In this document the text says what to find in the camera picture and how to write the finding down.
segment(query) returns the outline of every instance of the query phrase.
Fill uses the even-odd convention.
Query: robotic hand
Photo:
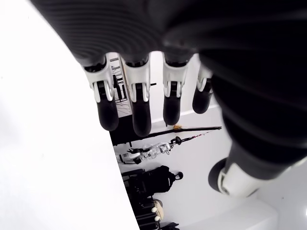
[[[149,54],[164,53],[164,113],[180,114],[191,56],[201,68],[193,109],[212,91],[233,144],[209,174],[211,187],[247,197],[307,156],[307,3],[202,0],[32,0],[83,66],[103,128],[118,114],[107,53],[124,60],[139,136],[151,129]]]

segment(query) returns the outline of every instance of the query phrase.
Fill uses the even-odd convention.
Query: black bag
[[[154,170],[147,171],[129,179],[131,191],[139,198],[147,198],[155,193],[169,191],[175,180],[181,180],[183,173],[172,174],[167,166],[162,165]]]

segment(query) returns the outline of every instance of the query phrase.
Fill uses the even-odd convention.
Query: white wall
[[[275,230],[277,212],[259,200],[251,200],[221,215],[180,230]]]
[[[286,172],[273,183],[261,188],[258,198],[279,213],[278,230],[307,229],[307,163]]]
[[[205,114],[189,114],[180,118],[180,125],[189,127],[223,126],[220,109],[209,109]],[[163,122],[155,124],[156,127],[165,128]],[[181,138],[190,137],[199,132],[186,132],[177,134]],[[170,141],[176,134],[168,134],[133,142],[134,148],[145,143]],[[249,199],[237,199],[224,196],[208,184],[208,174],[211,168],[221,159],[227,157],[231,141],[225,129],[216,130],[180,146],[175,146],[170,155],[160,154],[154,160],[141,163],[137,166],[123,165],[122,172],[136,168],[153,169],[166,165],[173,171],[182,171],[184,177],[174,182],[169,192],[156,194],[154,197],[162,200],[165,210],[164,222],[173,221],[181,227],[208,219],[223,212],[227,212]],[[129,145],[119,145],[115,151],[124,153]]]
[[[0,11],[0,230],[138,229],[82,68],[27,1]]]

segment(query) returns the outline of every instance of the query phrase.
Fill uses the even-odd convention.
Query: robotic arm
[[[210,186],[247,197],[307,156],[307,3],[301,1],[32,0],[83,66],[106,130],[118,125],[106,55],[117,52],[132,100],[133,127],[151,130],[150,52],[164,53],[167,124],[180,115],[189,60],[201,68],[193,109],[210,97],[233,144],[209,174]]]

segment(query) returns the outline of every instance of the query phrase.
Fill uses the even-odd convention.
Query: black fingertip
[[[137,101],[132,103],[133,129],[139,137],[145,137],[152,129],[149,101]]]
[[[163,107],[163,119],[167,125],[177,124],[180,118],[180,98],[176,96],[165,97]]]
[[[97,103],[97,108],[102,128],[107,131],[115,130],[119,123],[115,99],[113,98],[112,101],[103,99],[101,102]]]
[[[200,92],[196,87],[192,104],[194,112],[197,114],[205,113],[209,108],[211,96],[211,92],[206,92],[205,90]]]

